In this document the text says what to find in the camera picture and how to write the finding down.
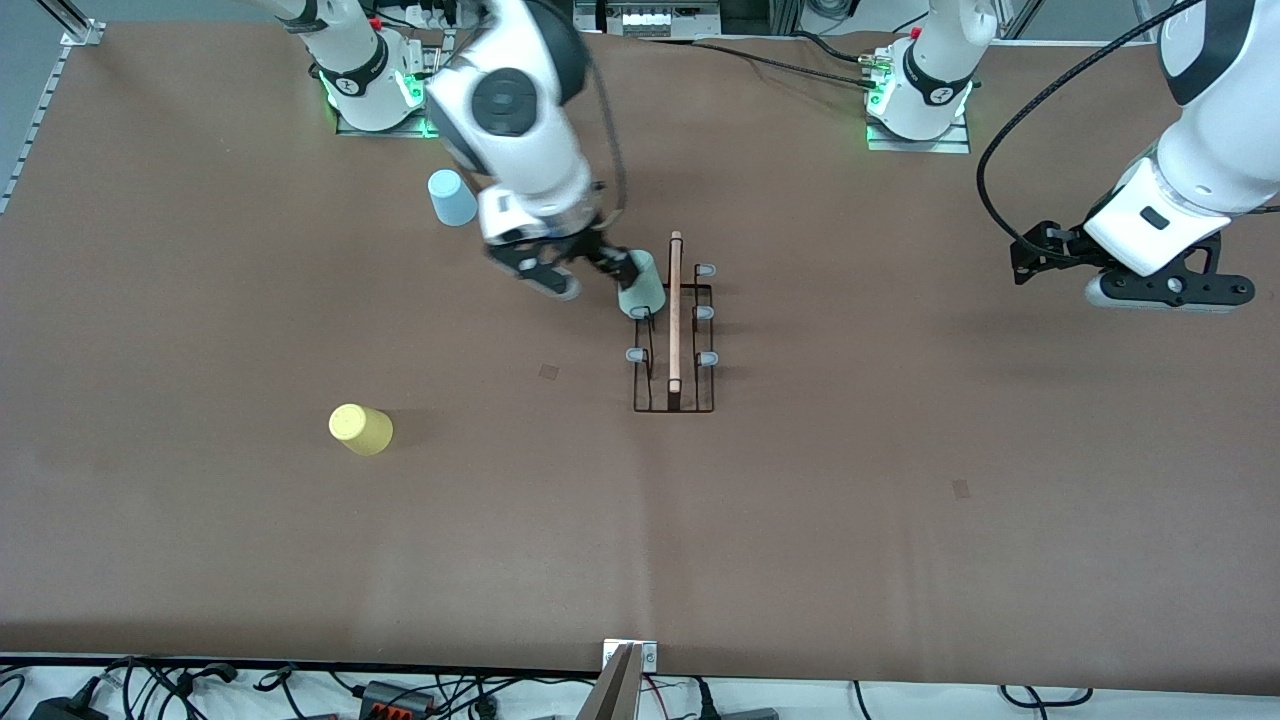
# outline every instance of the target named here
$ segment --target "light blue cup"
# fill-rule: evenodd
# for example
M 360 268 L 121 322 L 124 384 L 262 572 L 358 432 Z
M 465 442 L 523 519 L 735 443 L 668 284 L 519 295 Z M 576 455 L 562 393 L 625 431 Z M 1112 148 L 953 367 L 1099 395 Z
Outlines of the light blue cup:
M 460 227 L 476 217 L 476 199 L 457 172 L 435 170 L 426 181 L 426 191 L 431 193 L 431 206 L 442 223 Z

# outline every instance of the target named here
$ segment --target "brown table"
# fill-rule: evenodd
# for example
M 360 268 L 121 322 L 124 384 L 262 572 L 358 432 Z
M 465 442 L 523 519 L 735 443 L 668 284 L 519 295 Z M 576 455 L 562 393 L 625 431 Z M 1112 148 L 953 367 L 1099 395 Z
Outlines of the brown table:
M 0 647 L 1280 692 L 1275 220 L 1230 228 L 1239 313 L 1097 310 L 1085 270 L 1015 288 L 975 155 L 868 152 L 856 90 L 593 46 L 612 238 L 721 269 L 710 415 L 634 414 L 609 284 L 443 229 L 443 149 L 334 137 L 279 28 L 72 53 L 0 220 Z M 993 49 L 978 146 L 1084 53 Z M 992 192 L 1075 222 L 1175 113 L 1119 53 Z M 326 436 L 347 401 L 392 448 Z

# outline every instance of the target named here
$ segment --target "cable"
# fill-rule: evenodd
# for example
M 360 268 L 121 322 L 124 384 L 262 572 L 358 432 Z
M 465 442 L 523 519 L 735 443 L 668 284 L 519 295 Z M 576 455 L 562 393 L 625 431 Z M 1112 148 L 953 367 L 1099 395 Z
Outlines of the cable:
M 662 691 L 659 691 L 658 685 L 654 684 L 652 676 L 645 675 L 644 680 L 649 683 L 650 688 L 653 688 L 653 698 L 658 701 L 658 708 L 662 710 L 662 720 L 671 720 L 671 714 L 667 712 L 667 703 L 662 700 Z
M 13 708 L 13 703 L 18 702 L 18 696 L 22 694 L 22 691 L 27 689 L 27 676 L 9 675 L 4 680 L 0 680 L 0 688 L 8 685 L 9 683 L 18 683 L 18 687 L 14 688 L 13 694 L 9 696 L 9 701 L 4 703 L 3 708 L 0 708 L 0 720 L 3 720 L 4 716 L 9 714 L 9 711 Z
M 155 678 L 156 673 L 157 673 L 157 670 L 151 670 L 151 680 L 150 682 L 155 683 L 155 684 L 151 685 L 151 689 L 147 692 L 146 697 L 142 700 L 142 707 L 138 708 L 138 720 L 146 720 L 147 707 L 151 706 L 151 698 L 155 697 L 156 691 L 160 689 L 160 682 L 156 680 L 156 678 Z M 173 673 L 173 670 L 164 670 L 164 673 L 165 673 L 165 675 L 168 675 L 169 673 Z
M 366 18 L 372 18 L 374 15 L 378 15 L 383 20 L 388 20 L 388 22 L 396 23 L 396 24 L 393 24 L 390 27 L 413 28 L 413 26 L 406 23 L 404 20 L 402 20 L 399 18 L 393 18 L 393 17 L 388 15 L 387 13 L 379 10 L 378 9 L 378 0 L 374 0 L 374 5 L 372 6 L 369 6 L 369 5 L 365 5 L 364 3 L 361 3 L 360 4 L 360 9 L 365 12 L 365 17 Z
M 1039 712 L 1041 720 L 1048 720 L 1050 707 L 1078 707 L 1080 705 L 1084 705 L 1085 702 L 1089 702 L 1093 698 L 1093 688 L 1084 688 L 1084 694 L 1082 694 L 1078 698 L 1046 701 L 1041 698 L 1039 693 L 1036 692 L 1036 688 L 1030 685 L 1023 685 L 1023 689 L 1027 691 L 1027 694 L 1032 697 L 1032 702 L 1024 702 L 1009 694 L 1009 685 L 1000 685 L 998 689 L 1000 689 L 1000 697 L 1005 698 L 1005 701 L 1007 701 L 1010 705 L 1015 705 L 1018 707 L 1021 707 L 1023 710 L 1034 710 Z
M 342 689 L 347 691 L 351 694 L 356 694 L 356 687 L 355 685 L 348 685 L 347 683 L 343 683 L 342 678 L 339 678 L 338 674 L 334 673 L 333 670 L 329 670 L 329 676 L 333 678 L 333 682 L 335 682 L 339 685 L 342 685 Z
M 818 46 L 819 50 L 822 50 L 823 53 L 831 55 L 832 58 L 836 58 L 837 60 L 844 60 L 846 63 L 858 63 L 859 61 L 858 60 L 858 55 L 850 55 L 847 53 L 841 53 L 840 50 L 836 50 L 831 45 L 827 45 L 827 41 L 823 40 L 822 36 L 814 35 L 814 33 L 812 33 L 809 31 L 797 29 L 797 31 L 795 31 L 795 32 L 791 33 L 791 37 L 804 37 L 805 40 L 812 40 L 814 42 L 814 45 Z
M 142 689 L 138 691 L 138 694 L 133 698 L 133 702 L 129 703 L 129 710 L 125 712 L 125 716 L 128 716 L 128 717 L 138 717 L 140 720 L 141 720 L 141 717 L 146 716 L 146 714 L 147 714 L 147 703 L 150 703 L 151 698 L 155 697 L 156 688 L 159 688 L 159 687 L 160 687 L 160 683 L 157 683 L 155 678 L 147 678 L 147 682 L 142 684 Z M 142 706 L 141 707 L 138 707 L 138 702 L 140 701 L 142 701 Z M 134 710 L 138 711 L 138 715 L 133 715 Z
M 719 711 L 716 710 L 716 700 L 712 697 L 712 688 L 707 684 L 707 680 L 694 675 L 694 682 L 698 683 L 698 694 L 701 696 L 703 711 L 698 715 L 699 720 L 721 720 Z
M 911 26 L 914 23 L 918 23 L 918 22 L 923 20 L 924 15 L 928 15 L 928 14 L 929 14 L 928 12 L 920 13 L 919 15 L 915 15 L 914 18 L 911 18 L 911 19 L 906 20 L 905 23 L 897 26 L 896 28 L 891 29 L 890 32 L 902 32 L 908 26 Z
M 618 128 L 613 124 L 613 106 L 609 105 L 609 94 L 604 90 L 604 76 L 600 73 L 600 65 L 591 59 L 591 77 L 595 82 L 595 95 L 600 101 L 600 115 L 604 119 L 604 135 L 609 141 L 609 155 L 613 159 L 613 182 L 617 186 L 614 188 L 616 200 L 613 213 L 603 223 L 602 227 L 608 227 L 618 219 L 618 215 L 627 209 L 627 167 L 622 160 L 622 146 L 618 142 Z
M 131 656 L 128 659 L 128 665 L 124 669 L 124 683 L 120 685 L 120 707 L 124 710 L 124 720 L 134 720 L 133 708 L 129 707 L 129 680 L 132 678 L 133 678 L 133 657 Z
M 1027 115 L 1032 114 L 1032 110 L 1034 110 L 1036 108 L 1039 108 L 1039 105 L 1042 102 L 1044 102 L 1044 100 L 1048 100 L 1048 97 L 1051 95 L 1053 95 L 1055 92 L 1057 92 L 1059 90 L 1061 90 L 1061 87 L 1064 85 L 1066 85 L 1068 82 L 1070 82 L 1073 78 L 1075 78 L 1076 76 L 1079 76 L 1084 70 L 1092 68 L 1094 64 L 1098 63 L 1098 60 L 1102 60 L 1107 55 L 1115 53 L 1124 44 L 1126 44 L 1130 40 L 1138 37 L 1139 35 L 1147 32 L 1148 29 L 1158 26 L 1160 23 L 1165 22 L 1166 19 L 1169 19 L 1169 18 L 1171 18 L 1171 17 L 1181 13 L 1183 10 L 1185 10 L 1188 8 L 1192 8 L 1193 5 L 1198 5 L 1198 4 L 1203 3 L 1203 1 L 1204 0 L 1183 0 L 1181 3 L 1178 3 L 1178 4 L 1172 5 L 1172 6 L 1170 6 L 1167 10 L 1156 13 L 1149 19 L 1147 19 L 1147 20 L 1144 20 L 1142 23 L 1138 23 L 1133 29 L 1125 32 L 1120 37 L 1117 37 L 1117 38 L 1112 40 L 1111 42 L 1108 42 L 1106 45 L 1106 47 L 1102 47 L 1101 50 L 1098 50 L 1097 53 L 1089 55 L 1084 60 L 1080 60 L 1074 68 L 1071 68 L 1071 69 L 1066 70 L 1065 73 L 1062 73 L 1057 79 L 1055 79 L 1053 82 L 1051 82 L 1048 85 L 1048 87 L 1046 87 L 1044 90 L 1042 90 L 1039 95 L 1037 95 L 1036 97 L 1032 97 L 1030 102 L 1028 102 L 1027 105 L 1024 105 L 1023 109 L 1019 110 L 1016 115 L 1014 115 L 1007 123 L 1005 123 L 1005 127 L 1000 128 L 1000 132 L 996 133 L 996 137 L 993 137 L 991 140 L 991 145 L 988 145 L 987 150 L 984 150 L 982 152 L 982 158 L 978 159 L 978 174 L 977 174 L 978 199 L 982 200 L 982 206 L 987 209 L 987 214 L 991 215 L 991 219 L 995 220 L 996 224 L 1000 225 L 1000 228 L 1002 231 L 1005 231 L 1006 233 L 1009 233 L 1009 237 L 1014 238 L 1015 242 L 1018 242 L 1019 245 L 1027 247 L 1032 252 L 1036 252 L 1037 255 L 1042 255 L 1042 256 L 1050 258 L 1052 260 L 1070 260 L 1071 259 L 1069 255 L 1064 255 L 1061 252 L 1053 252 L 1051 250 L 1046 250 L 1046 249 L 1039 247 L 1038 245 L 1033 243 L 1032 241 L 1027 240 L 1025 237 L 1023 237 L 1021 233 L 1019 233 L 1018 231 L 1015 231 L 1012 228 L 1012 225 L 1010 225 L 1005 220 L 1005 218 L 1000 214 L 1000 211 L 996 210 L 995 204 L 992 204 L 992 201 L 991 201 L 991 195 L 987 192 L 987 164 L 991 161 L 991 156 L 996 152 L 996 149 L 1000 147 L 1000 143 L 1004 142 L 1006 137 L 1009 137 L 1009 133 L 1012 132 L 1014 128 L 1018 127 L 1019 123 L 1021 123 L 1024 119 L 1027 119 Z
M 832 74 L 832 73 L 824 73 L 822 70 L 814 70 L 812 68 L 801 68 L 800 65 L 792 65 L 792 64 L 788 64 L 788 63 L 782 63 L 780 60 L 773 60 L 773 59 L 769 59 L 769 58 L 762 58 L 759 55 L 751 55 L 750 53 L 742 53 L 741 50 L 733 50 L 732 47 L 724 47 L 723 45 L 699 45 L 696 41 L 692 45 L 694 45 L 694 47 L 705 47 L 707 50 L 716 50 L 718 53 L 727 53 L 730 55 L 736 55 L 739 58 L 745 58 L 748 60 L 754 60 L 756 63 L 764 63 L 765 65 L 773 65 L 776 68 L 782 68 L 785 70 L 791 70 L 794 73 L 804 73 L 806 76 L 814 76 L 814 77 L 820 77 L 820 78 L 826 78 L 826 79 L 833 79 L 833 81 L 837 81 L 837 82 L 847 82 L 849 85 L 854 85 L 854 86 L 861 87 L 863 90 L 874 90 L 876 88 L 876 83 L 872 82 L 872 81 L 869 81 L 869 79 L 851 78 L 851 77 L 837 76 L 837 74 Z
M 166 697 L 165 701 L 160 703 L 160 715 L 157 715 L 157 717 L 164 717 L 165 706 L 169 703 L 170 700 L 178 698 L 178 701 L 182 702 L 182 705 L 187 708 L 187 717 L 195 716 L 200 717 L 200 720 L 209 720 L 209 717 L 206 717 L 205 714 L 201 712 L 198 707 L 192 705 L 191 701 L 187 700 L 187 696 L 184 696 L 178 689 L 178 687 L 173 684 L 173 680 L 169 679 L 169 675 L 166 673 L 159 673 L 157 670 L 151 669 L 151 675 L 156 679 L 156 683 L 159 683 L 161 687 L 164 687 L 165 691 L 169 692 L 169 697 Z
M 872 720 L 872 714 L 867 711 L 867 701 L 863 700 L 863 684 L 854 680 L 854 696 L 858 697 L 858 710 L 863 711 L 863 720 Z
M 289 702 L 289 710 L 293 711 L 293 716 L 298 720 L 307 720 L 307 716 L 298 710 L 298 701 L 293 700 L 293 691 L 289 689 L 288 680 L 280 683 L 280 689 L 284 691 L 284 700 Z

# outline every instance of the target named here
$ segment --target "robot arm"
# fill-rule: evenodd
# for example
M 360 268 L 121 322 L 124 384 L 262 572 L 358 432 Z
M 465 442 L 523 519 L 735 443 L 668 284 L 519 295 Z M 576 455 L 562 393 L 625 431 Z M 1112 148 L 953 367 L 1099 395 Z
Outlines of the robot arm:
M 428 85 L 428 114 L 454 160 L 497 182 L 477 199 L 486 251 L 511 274 L 561 300 L 586 258 L 628 288 L 639 269 L 604 241 L 599 184 L 563 105 L 591 61 L 577 29 L 538 0 L 490 0 L 495 24 Z
M 352 127 L 376 132 L 422 105 L 422 45 L 375 31 L 358 0 L 243 0 L 275 15 L 306 44 L 329 102 Z
M 1044 269 L 1101 266 L 1100 306 L 1226 311 L 1253 283 L 1217 274 L 1219 233 L 1280 191 L 1280 3 L 1203 0 L 1161 27 L 1160 59 L 1183 114 L 1071 231 L 1041 223 L 1011 250 L 1021 284 Z M 1185 260 L 1204 251 L 1202 270 Z
M 879 87 L 867 94 L 867 114 L 908 140 L 940 137 L 964 108 L 996 27 L 991 0 L 929 0 L 919 36 L 876 51 L 891 64 L 872 72 Z

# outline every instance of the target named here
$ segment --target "yellow cup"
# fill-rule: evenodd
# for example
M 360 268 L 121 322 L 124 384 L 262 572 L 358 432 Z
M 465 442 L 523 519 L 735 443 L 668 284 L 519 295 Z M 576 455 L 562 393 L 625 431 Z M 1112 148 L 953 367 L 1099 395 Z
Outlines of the yellow cup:
M 392 419 L 372 407 L 348 402 L 329 415 L 329 434 L 357 455 L 378 455 L 392 441 Z

